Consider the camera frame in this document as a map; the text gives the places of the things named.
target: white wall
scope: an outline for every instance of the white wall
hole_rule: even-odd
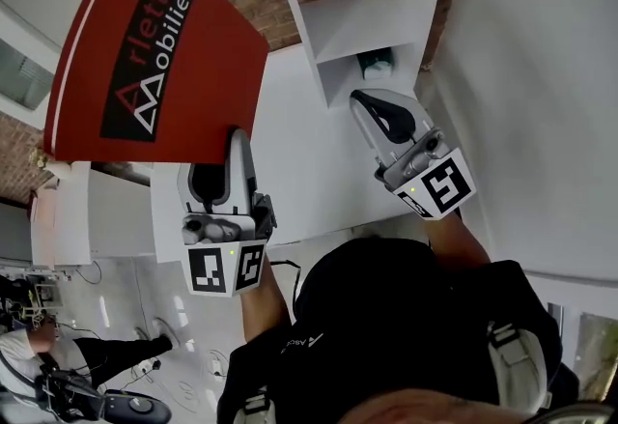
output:
[[[32,262],[30,222],[22,208],[0,204],[0,259]]]
[[[495,260],[618,280],[618,0],[454,0],[435,76]]]

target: floor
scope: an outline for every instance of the floor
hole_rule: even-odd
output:
[[[327,236],[271,248],[271,260],[288,259],[302,267],[302,278],[320,258],[354,237],[379,234],[422,240],[419,218],[406,215]],[[187,293],[180,263],[157,264],[155,258],[102,259],[102,280],[97,285],[79,276],[61,284],[66,309],[63,322],[91,329],[103,339],[134,339],[135,326],[154,330],[154,316],[165,319],[178,333],[181,347],[160,359],[159,371],[142,378],[127,389],[165,401],[176,423],[214,423],[217,399],[225,381],[212,373],[218,359],[223,374],[231,351],[243,343],[239,298],[197,297]],[[82,274],[98,279],[95,266],[84,267]],[[275,267],[275,276],[289,304],[295,269]],[[71,338],[82,336],[63,328]],[[134,380],[125,371],[112,380],[109,388],[121,388]]]

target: black t-shirt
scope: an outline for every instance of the black t-shirt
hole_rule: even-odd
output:
[[[278,424],[335,423],[404,388],[497,404],[489,321],[536,334],[549,380],[561,358],[557,325],[517,263],[447,274],[414,240],[352,240],[330,252],[309,272],[296,311],[293,326],[232,353],[219,424],[264,386]]]

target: shelf compartment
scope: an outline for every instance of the shelf compartment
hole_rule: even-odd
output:
[[[300,5],[318,64],[418,40],[428,0],[317,0]]]
[[[414,97],[414,83],[422,57],[413,43],[392,47],[394,69],[390,77],[365,80],[356,55],[318,64],[326,104],[330,108],[346,106],[355,89],[389,89]]]

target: red folder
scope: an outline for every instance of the red folder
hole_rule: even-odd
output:
[[[227,0],[82,0],[44,132],[59,160],[222,163],[251,135],[267,42]]]

